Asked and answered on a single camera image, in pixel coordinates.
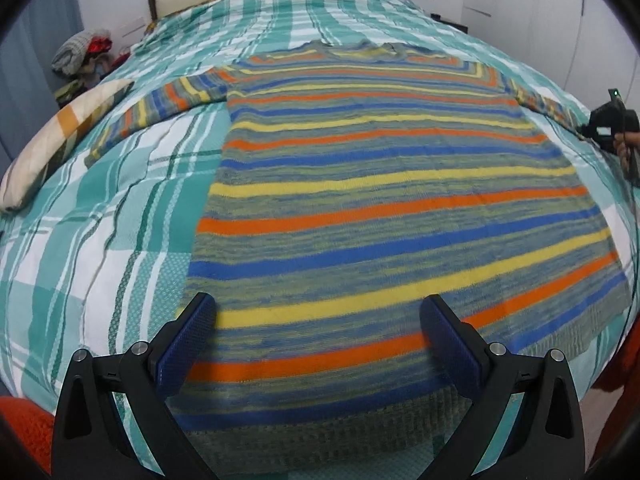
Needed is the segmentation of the right hand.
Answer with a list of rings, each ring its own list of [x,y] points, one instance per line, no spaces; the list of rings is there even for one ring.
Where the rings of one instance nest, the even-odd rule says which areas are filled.
[[[631,158],[631,151],[640,146],[640,133],[624,132],[614,134],[614,148],[620,159],[623,170],[627,171]]]

